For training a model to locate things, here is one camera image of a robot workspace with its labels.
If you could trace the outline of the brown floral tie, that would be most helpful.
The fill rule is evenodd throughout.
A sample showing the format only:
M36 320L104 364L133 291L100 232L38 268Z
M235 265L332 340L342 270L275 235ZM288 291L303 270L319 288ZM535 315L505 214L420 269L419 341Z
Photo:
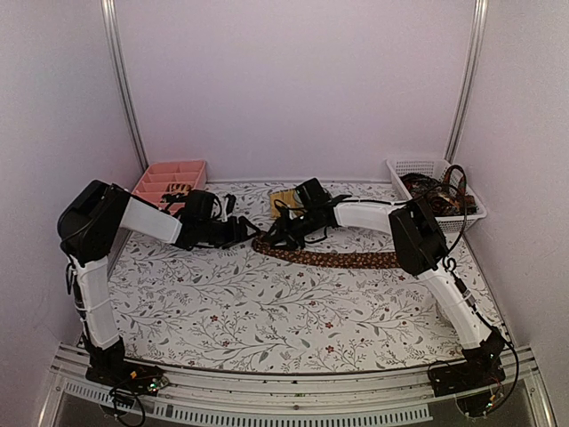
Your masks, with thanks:
M285 250L271 248L261 238L252 241L256 253L290 262L313 267L345 270L384 270L400 269L395 252L386 253L318 253L307 250Z

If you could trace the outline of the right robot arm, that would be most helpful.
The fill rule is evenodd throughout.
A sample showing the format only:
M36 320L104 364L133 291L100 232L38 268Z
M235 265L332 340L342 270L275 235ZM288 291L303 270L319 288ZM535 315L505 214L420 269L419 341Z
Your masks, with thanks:
M465 361L454 374L469 388L487 380L504 380L500 355L508 343L499 328L484 319L474 296L455 273L445 235L424 197L404 202L333 197L316 178L294 191L300 206L291 207L282 200L273 203L279 215L264 237L271 248L302 249L308 235L328 228L389 234L400 268L428 287L459 336Z

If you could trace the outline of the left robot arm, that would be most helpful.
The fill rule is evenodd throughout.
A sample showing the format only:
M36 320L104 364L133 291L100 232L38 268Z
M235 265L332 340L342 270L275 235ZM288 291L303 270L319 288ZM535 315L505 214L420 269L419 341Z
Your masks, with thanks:
M95 180L58 219L60 250L68 260L66 288L75 300L90 366L114 386L132 379L108 286L108 258L117 235L134 233L185 251L227 249L260 235L258 226L234 215L231 194L189 189L169 192L163 200L160 208L116 184Z

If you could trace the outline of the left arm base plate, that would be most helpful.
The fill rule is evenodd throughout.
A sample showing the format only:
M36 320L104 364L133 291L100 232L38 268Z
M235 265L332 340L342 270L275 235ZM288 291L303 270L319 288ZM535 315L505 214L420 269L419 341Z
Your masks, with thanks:
M85 378L114 390L129 391L136 395L156 396L170 385L163 369L156 366L124 362L120 367L88 367Z

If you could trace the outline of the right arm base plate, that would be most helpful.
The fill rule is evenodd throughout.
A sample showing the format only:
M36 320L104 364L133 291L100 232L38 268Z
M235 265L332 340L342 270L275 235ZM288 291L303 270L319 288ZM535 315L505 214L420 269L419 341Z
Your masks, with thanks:
M499 357L456 364L437 361L428 367L427 376L436 397L497 385L506 379Z

